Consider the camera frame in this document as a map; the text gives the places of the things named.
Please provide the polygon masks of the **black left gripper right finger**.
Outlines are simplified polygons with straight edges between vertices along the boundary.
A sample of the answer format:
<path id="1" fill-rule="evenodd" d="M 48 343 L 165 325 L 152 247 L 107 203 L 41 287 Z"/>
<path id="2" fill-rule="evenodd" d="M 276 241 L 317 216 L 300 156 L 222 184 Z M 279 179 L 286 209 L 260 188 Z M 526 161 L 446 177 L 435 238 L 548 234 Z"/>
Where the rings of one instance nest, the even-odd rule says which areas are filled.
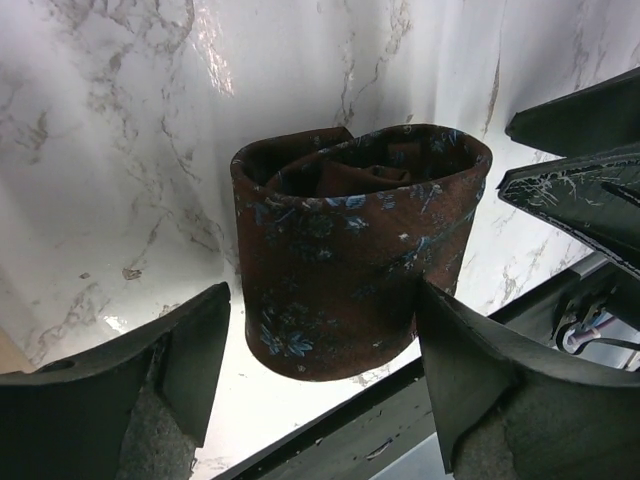
<path id="1" fill-rule="evenodd" d="M 636 479 L 639 375 L 553 350 L 427 281 L 416 321 L 456 479 Z"/>

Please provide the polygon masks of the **brown floral necktie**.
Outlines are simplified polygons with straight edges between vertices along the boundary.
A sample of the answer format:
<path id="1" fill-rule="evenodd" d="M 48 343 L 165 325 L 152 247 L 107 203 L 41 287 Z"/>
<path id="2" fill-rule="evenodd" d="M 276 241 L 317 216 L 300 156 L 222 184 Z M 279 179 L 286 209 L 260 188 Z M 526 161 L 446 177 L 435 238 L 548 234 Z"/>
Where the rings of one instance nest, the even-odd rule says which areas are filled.
<path id="1" fill-rule="evenodd" d="M 416 334 L 426 279 L 454 293 L 492 164 L 454 128 L 343 127 L 251 143 L 230 164 L 245 339 L 269 370 L 332 381 Z"/>

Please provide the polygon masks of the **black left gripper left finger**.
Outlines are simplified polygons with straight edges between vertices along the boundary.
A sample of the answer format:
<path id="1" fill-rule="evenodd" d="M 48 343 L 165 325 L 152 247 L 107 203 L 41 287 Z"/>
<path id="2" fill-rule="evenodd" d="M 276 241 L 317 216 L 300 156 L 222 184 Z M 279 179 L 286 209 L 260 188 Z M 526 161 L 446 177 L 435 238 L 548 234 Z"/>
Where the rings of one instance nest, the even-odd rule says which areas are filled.
<path id="1" fill-rule="evenodd" d="M 230 310 L 220 283 L 90 350 L 2 375 L 2 478 L 189 478 Z"/>

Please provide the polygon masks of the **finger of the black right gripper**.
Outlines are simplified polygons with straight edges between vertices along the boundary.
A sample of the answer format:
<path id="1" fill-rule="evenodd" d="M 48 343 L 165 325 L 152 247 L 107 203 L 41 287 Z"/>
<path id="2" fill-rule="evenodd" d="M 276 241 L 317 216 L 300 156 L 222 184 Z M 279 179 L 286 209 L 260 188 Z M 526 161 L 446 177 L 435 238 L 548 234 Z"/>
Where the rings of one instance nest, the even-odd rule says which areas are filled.
<path id="1" fill-rule="evenodd" d="M 639 156 L 599 154 L 509 170 L 498 197 L 639 276 Z"/>
<path id="2" fill-rule="evenodd" d="M 639 141 L 639 70 L 515 114 L 505 133 L 553 155 L 590 155 Z"/>

